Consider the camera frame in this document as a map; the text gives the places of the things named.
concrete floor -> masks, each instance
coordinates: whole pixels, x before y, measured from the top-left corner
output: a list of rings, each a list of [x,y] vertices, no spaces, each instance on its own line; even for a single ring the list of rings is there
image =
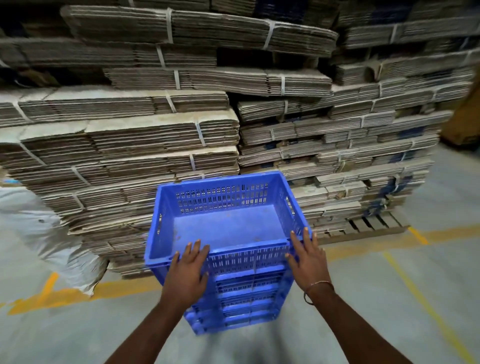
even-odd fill
[[[480,363],[480,159],[442,146],[434,159],[427,182],[404,206],[429,244],[411,232],[333,244],[331,276],[338,293],[412,362]],[[96,300],[85,301],[61,279],[38,295],[50,272],[3,229],[1,239],[2,364],[102,363],[159,298],[154,280],[116,282],[115,275],[98,286]],[[157,360],[346,362],[296,285],[275,322],[196,337],[182,320]]]

forearm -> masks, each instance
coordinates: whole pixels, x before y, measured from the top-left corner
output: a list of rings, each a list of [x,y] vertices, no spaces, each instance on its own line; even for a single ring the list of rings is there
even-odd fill
[[[349,364],[411,364],[330,286],[318,284],[312,287],[309,297],[335,334]]]
[[[105,364],[153,364],[182,314],[160,301]]]

stacked crates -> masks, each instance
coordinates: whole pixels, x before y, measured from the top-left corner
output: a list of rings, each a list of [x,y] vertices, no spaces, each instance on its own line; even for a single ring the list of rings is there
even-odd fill
[[[161,284],[173,255],[197,239],[210,244],[203,297],[185,319],[196,334],[277,318],[293,283],[285,259],[290,231],[308,227],[282,173],[169,183],[158,188],[145,264]]]

human hand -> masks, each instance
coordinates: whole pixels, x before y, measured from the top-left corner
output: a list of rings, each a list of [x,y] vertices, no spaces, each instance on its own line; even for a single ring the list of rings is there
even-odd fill
[[[199,300],[207,287],[208,273],[200,277],[200,270],[209,251],[209,245],[200,251],[199,239],[193,247],[192,243],[187,244],[180,261],[180,253],[175,253],[165,277],[160,304],[171,305],[183,314]]]
[[[290,238],[295,252],[299,256],[299,262],[297,263],[291,254],[286,254],[286,258],[298,286],[308,294],[308,288],[315,282],[326,280],[332,283],[328,273],[325,250],[318,247],[317,234],[313,233],[312,242],[308,234],[308,228],[303,229],[303,245],[293,231],[290,232]]]

bracelet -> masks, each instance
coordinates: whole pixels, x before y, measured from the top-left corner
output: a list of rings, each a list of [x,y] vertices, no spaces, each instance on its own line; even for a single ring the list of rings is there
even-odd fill
[[[307,287],[307,289],[305,290],[305,292],[303,293],[303,299],[306,303],[308,303],[310,306],[315,306],[313,304],[313,302],[308,302],[307,301],[307,291],[312,287],[314,286],[315,284],[319,284],[319,283],[326,283],[328,284],[330,287],[332,287],[333,289],[333,292],[335,292],[335,287],[333,286],[332,282],[329,282],[327,280],[319,280],[318,282],[315,282],[315,283],[312,283],[310,286]]]

